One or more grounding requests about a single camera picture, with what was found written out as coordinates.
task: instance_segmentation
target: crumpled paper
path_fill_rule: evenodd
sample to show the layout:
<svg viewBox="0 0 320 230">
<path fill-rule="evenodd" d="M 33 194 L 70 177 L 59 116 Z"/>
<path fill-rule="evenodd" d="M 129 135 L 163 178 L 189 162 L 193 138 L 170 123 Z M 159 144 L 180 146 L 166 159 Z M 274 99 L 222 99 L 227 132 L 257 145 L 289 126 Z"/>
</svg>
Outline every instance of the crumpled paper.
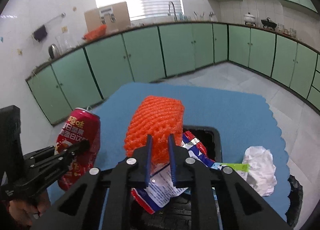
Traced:
<svg viewBox="0 0 320 230">
<path fill-rule="evenodd" d="M 249 164 L 247 183 L 258 192 L 260 196 L 270 196 L 277 184 L 270 150 L 262 146 L 251 146 L 244 153 L 243 164 Z"/>
</svg>

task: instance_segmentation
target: blue tablecloth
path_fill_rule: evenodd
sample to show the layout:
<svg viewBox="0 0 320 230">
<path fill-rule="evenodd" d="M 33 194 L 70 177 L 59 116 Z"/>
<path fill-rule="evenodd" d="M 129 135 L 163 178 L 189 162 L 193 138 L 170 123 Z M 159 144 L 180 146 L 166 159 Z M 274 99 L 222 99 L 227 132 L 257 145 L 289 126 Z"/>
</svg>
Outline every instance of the blue tablecloth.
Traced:
<svg viewBox="0 0 320 230">
<path fill-rule="evenodd" d="M 250 146 L 263 146 L 273 154 L 277 185 L 265 200 L 286 221 L 290 200 L 288 154 L 281 130 L 269 110 L 265 98 L 255 94 L 211 88 L 173 86 L 165 83 L 129 83 L 116 91 L 95 110 L 101 119 L 101 148 L 95 165 L 109 169 L 125 158 L 124 138 L 130 120 L 148 95 L 165 96 L 182 101 L 185 106 L 184 125 L 216 128 L 221 137 L 223 162 L 241 163 Z M 57 183 L 49 190 L 52 202 L 63 191 Z"/>
</svg>

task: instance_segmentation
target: red soda can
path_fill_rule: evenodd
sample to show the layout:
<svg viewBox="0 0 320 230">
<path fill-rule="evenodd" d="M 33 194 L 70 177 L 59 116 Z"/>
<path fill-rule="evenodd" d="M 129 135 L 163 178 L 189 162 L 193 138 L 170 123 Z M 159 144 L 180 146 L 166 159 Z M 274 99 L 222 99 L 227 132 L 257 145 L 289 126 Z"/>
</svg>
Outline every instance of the red soda can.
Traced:
<svg viewBox="0 0 320 230">
<path fill-rule="evenodd" d="M 60 153 L 68 146 L 82 140 L 89 141 L 90 149 L 75 157 L 69 166 L 69 171 L 58 180 L 58 185 L 64 191 L 93 168 L 100 149 L 100 117 L 88 110 L 76 108 L 58 135 L 55 153 Z"/>
</svg>

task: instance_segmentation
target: silver screw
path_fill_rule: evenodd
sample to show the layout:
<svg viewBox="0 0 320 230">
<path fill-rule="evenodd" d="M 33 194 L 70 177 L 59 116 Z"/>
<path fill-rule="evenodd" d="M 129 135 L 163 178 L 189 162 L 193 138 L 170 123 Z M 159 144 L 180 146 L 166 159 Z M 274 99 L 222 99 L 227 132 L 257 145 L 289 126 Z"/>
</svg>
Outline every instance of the silver screw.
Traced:
<svg viewBox="0 0 320 230">
<path fill-rule="evenodd" d="M 196 162 L 196 160 L 193 157 L 186 158 L 186 163 L 188 163 L 188 164 L 193 164 L 195 162 Z"/>
<path fill-rule="evenodd" d="M 230 168 L 230 167 L 224 167 L 224 168 L 222 169 L 222 171 L 223 171 L 225 174 L 231 174 L 232 171 L 233 171 L 233 169 Z"/>
<path fill-rule="evenodd" d="M 93 167 L 92 169 L 89 170 L 89 173 L 91 175 L 97 175 L 99 173 L 99 169 L 96 167 Z"/>
<path fill-rule="evenodd" d="M 133 164 L 135 164 L 137 162 L 137 160 L 135 158 L 131 157 L 131 158 L 127 159 L 126 162 L 129 165 L 133 165 Z"/>
</svg>

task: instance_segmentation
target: kitchen sink faucet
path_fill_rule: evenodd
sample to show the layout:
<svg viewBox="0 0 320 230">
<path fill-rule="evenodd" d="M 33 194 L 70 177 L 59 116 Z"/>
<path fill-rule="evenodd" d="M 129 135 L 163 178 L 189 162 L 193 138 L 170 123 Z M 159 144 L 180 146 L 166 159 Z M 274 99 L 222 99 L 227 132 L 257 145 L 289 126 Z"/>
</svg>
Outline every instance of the kitchen sink faucet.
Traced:
<svg viewBox="0 0 320 230">
<path fill-rule="evenodd" d="M 168 16 L 171 16 L 171 13 L 170 13 L 170 4 L 172 4 L 172 7 L 173 7 L 174 22 L 177 22 L 178 19 L 177 19 L 177 15 L 176 15 L 176 9 L 175 9 L 174 4 L 173 4 L 172 1 L 169 1 L 169 12 L 168 12 Z"/>
</svg>

